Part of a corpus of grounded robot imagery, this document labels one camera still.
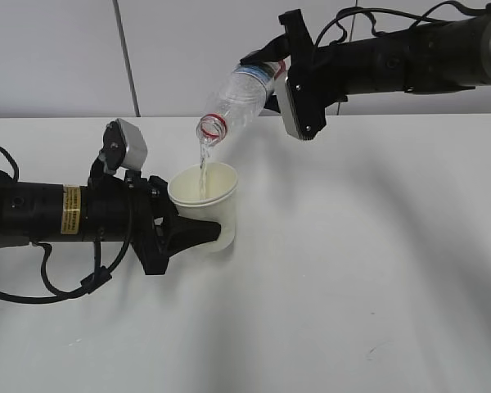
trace wire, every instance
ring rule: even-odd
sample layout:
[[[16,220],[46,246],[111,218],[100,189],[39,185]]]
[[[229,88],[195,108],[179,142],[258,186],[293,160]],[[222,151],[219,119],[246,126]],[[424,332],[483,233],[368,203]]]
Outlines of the wire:
[[[47,276],[47,262],[52,253],[52,246],[48,243],[37,243],[33,242],[35,246],[42,247],[44,250],[42,264],[40,265],[40,275],[42,276],[43,285],[50,291],[53,295],[59,296],[62,300],[67,299],[78,299],[79,297],[85,295],[87,292],[84,287],[76,288],[71,292],[61,291],[51,284],[49,277]]]
[[[58,303],[59,301],[63,301],[66,299],[62,299],[59,296],[49,296],[49,297],[16,296],[0,291],[0,300],[9,301],[11,303],[19,303],[22,305],[49,305],[51,303]]]
[[[485,9],[469,8],[469,7],[464,6],[461,2],[457,2],[455,0],[448,0],[446,2],[441,2],[439,4],[436,4],[435,6],[433,6],[429,10],[427,10],[422,15],[422,18],[426,18],[428,15],[432,14],[434,11],[438,10],[439,8],[441,8],[443,6],[453,6],[453,7],[457,8],[457,10],[459,10],[463,15],[466,15],[466,16],[480,16],[480,15],[483,15],[485,13]],[[422,20],[420,20],[420,19],[415,20],[412,23],[412,25],[409,26],[409,29],[414,29],[421,22],[422,22]]]
[[[122,259],[125,257],[125,254],[128,252],[129,245],[131,244],[131,238],[133,237],[133,200],[131,199],[131,195],[129,192],[126,192],[127,202],[128,202],[128,227],[125,232],[125,239],[122,247],[118,255],[115,257],[113,263],[107,268],[109,273],[113,273],[113,271],[118,267]]]
[[[317,40],[314,43],[313,51],[311,53],[311,64],[314,63],[314,57],[315,57],[316,51],[318,50],[318,45],[320,45],[320,42],[322,41],[324,35],[326,35],[327,31],[333,25],[336,25],[339,21],[343,20],[344,18],[347,18],[348,16],[357,15],[357,14],[368,14],[368,13],[390,14],[390,15],[402,16],[404,18],[420,20],[420,21],[425,21],[425,22],[444,22],[445,21],[445,20],[429,18],[426,16],[414,15],[414,14],[410,14],[408,12],[390,10],[388,8],[361,8],[360,7],[357,9],[347,10],[345,12],[342,12],[341,15],[337,16],[335,19],[333,19],[331,22],[329,22],[326,25],[326,27],[324,27],[322,29],[322,31],[320,32],[320,34],[317,36]]]
[[[15,183],[18,182],[18,178],[20,177],[20,171],[18,170],[18,164],[16,163],[15,159],[9,154],[9,151],[4,149],[3,147],[0,146],[0,152],[4,157],[6,157],[6,160],[9,162],[11,167],[13,168],[13,181]]]
[[[340,22],[336,22],[335,23],[336,27],[338,27],[340,30],[342,30],[342,37],[338,38],[336,40],[336,42],[338,43],[343,43],[348,37],[349,37],[349,34],[347,32],[347,30],[345,29],[345,27],[343,25],[340,24]]]
[[[94,250],[94,260],[95,268],[92,273],[91,285],[95,287],[98,284],[98,279],[100,278],[100,268],[101,268],[101,243],[98,239],[92,243]]]
[[[373,37],[381,37],[382,35],[386,34],[383,31],[376,31],[376,18],[371,12],[363,12],[362,15],[364,15],[366,18],[368,18],[369,21],[371,22],[371,34]]]

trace plastic water bottle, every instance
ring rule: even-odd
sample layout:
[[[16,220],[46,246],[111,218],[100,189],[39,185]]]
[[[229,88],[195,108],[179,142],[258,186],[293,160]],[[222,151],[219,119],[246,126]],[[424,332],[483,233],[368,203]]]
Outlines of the plastic water bottle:
[[[247,127],[273,94],[275,78],[285,70],[283,61],[239,65],[209,98],[206,115],[196,127],[200,143],[214,146],[229,131],[235,133]]]

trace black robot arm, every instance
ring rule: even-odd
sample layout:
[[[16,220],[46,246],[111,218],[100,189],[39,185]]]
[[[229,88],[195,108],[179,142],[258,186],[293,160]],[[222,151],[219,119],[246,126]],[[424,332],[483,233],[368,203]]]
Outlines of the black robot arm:
[[[107,125],[104,147],[92,164],[87,186],[20,183],[18,165],[7,151],[13,177],[0,171],[0,248],[26,246],[44,249],[41,268],[46,288],[54,296],[32,298],[0,292],[0,299],[43,304],[81,297],[109,281],[130,246],[145,274],[164,274],[169,258],[187,248],[218,239],[220,224],[186,219],[169,199],[167,183],[157,176],[143,178],[147,147],[140,130],[118,119]],[[124,167],[124,179],[116,178]],[[92,274],[71,292],[56,289],[46,264],[53,242],[92,242]],[[123,242],[109,266],[100,263],[102,242]]]
[[[469,18],[446,21],[428,16],[446,4]],[[404,16],[415,22],[406,30],[379,32],[376,13]],[[369,18],[374,38],[345,42],[348,35],[340,22],[357,14]],[[286,131],[298,139],[313,139],[326,125],[326,108],[346,102],[352,94],[455,93],[491,85],[491,3],[484,9],[472,9],[447,1],[423,16],[383,8],[346,8],[322,30],[315,43],[300,10],[280,15],[279,20],[286,32],[241,63],[291,57],[291,67],[277,79],[276,96],[268,100],[266,108],[281,112]],[[342,37],[319,47],[333,25],[342,29]]]

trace table surface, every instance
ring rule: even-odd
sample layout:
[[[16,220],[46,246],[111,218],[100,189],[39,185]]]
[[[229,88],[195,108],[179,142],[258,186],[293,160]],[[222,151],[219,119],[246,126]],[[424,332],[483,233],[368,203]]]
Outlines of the table surface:
[[[146,176],[197,162],[196,119],[127,120]],[[108,121],[0,120],[0,144],[22,181],[85,184]],[[491,391],[491,115],[328,123],[300,142],[261,118],[214,150],[240,176],[225,251],[162,277],[130,252],[91,296],[0,301],[0,393]],[[0,250],[0,289],[46,295],[40,260]],[[71,289],[91,268],[61,244],[48,272]]]

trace white paper cup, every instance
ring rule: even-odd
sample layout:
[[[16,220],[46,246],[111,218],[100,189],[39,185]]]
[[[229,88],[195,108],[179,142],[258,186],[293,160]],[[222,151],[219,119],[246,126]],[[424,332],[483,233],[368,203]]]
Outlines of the white paper cup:
[[[195,247],[197,250],[221,251],[232,243],[236,230],[237,184],[238,174],[234,168],[222,162],[207,164],[206,199],[200,198],[199,165],[184,170],[169,182],[169,198],[182,217],[216,221],[222,226],[218,240],[200,244]]]

